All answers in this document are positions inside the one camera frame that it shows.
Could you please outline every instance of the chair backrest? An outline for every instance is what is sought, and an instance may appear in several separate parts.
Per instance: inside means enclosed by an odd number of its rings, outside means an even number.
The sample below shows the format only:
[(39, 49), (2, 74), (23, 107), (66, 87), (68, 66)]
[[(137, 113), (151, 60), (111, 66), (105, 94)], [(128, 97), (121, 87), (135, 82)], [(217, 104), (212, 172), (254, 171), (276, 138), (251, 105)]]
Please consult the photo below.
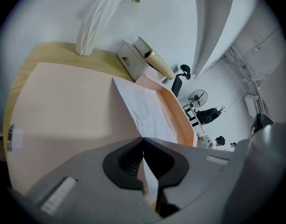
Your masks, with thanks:
[(174, 95), (176, 97), (179, 95), (179, 91), (180, 91), (181, 86), (182, 86), (182, 81), (179, 78), (179, 76), (176, 76), (174, 79), (172, 88), (171, 88), (172, 92), (174, 93)]

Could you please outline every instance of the air conditioner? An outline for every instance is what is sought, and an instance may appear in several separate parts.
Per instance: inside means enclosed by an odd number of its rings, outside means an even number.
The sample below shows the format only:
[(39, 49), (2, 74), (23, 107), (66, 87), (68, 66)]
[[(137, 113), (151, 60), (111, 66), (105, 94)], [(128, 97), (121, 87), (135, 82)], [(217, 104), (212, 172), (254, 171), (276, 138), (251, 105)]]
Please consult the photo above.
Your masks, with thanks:
[(248, 108), (249, 115), (253, 118), (257, 113), (264, 113), (260, 96), (247, 95), (245, 102)]

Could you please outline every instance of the white floor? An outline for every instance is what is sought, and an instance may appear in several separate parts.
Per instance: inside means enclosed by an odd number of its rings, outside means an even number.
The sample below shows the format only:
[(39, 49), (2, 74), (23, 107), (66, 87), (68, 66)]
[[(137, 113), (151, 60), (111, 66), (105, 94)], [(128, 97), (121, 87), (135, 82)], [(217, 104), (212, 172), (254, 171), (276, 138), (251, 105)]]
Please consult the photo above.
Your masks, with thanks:
[[(229, 150), (231, 142), (237, 143), (247, 139), (253, 118), (248, 114), (244, 91), (239, 80), (223, 60), (201, 78), (191, 78), (189, 82), (184, 83), (178, 96), (182, 106), (186, 104), (188, 96), (199, 89), (205, 90), (208, 94), (207, 102), (198, 108), (199, 110), (216, 107), (220, 109), (223, 105), (226, 111), (213, 122), (204, 125), (206, 134), (212, 138), (223, 136), (226, 141), (225, 147)], [(194, 127), (194, 130), (201, 135), (204, 134), (199, 126)]]

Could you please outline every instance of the wooden table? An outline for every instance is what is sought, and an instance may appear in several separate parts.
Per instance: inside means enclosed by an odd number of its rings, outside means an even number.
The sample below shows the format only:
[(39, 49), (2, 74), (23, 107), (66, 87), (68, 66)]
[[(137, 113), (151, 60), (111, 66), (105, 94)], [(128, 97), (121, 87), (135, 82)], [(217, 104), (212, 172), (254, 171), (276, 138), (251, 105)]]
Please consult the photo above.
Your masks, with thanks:
[(3, 122), (3, 141), (6, 157), (8, 130), (15, 103), (29, 75), (40, 62), (83, 67), (132, 81), (114, 53), (94, 49), (90, 56), (80, 56), (75, 53), (75, 44), (72, 43), (43, 42), (38, 44), (21, 65), (6, 102)]

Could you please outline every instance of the black chair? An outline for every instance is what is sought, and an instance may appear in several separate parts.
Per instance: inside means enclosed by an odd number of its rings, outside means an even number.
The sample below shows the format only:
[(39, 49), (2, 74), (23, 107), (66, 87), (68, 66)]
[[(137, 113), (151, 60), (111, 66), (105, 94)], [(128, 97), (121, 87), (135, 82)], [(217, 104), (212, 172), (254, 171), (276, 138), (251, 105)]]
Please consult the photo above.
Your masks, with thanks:
[(176, 75), (172, 88), (171, 88), (172, 92), (174, 93), (176, 97), (179, 95), (179, 91), (182, 86), (182, 80), (179, 77), (180, 76), (186, 77), (187, 80), (191, 78), (191, 74), (190, 74), (191, 69), (189, 66), (181, 65), (180, 68), (184, 73)]

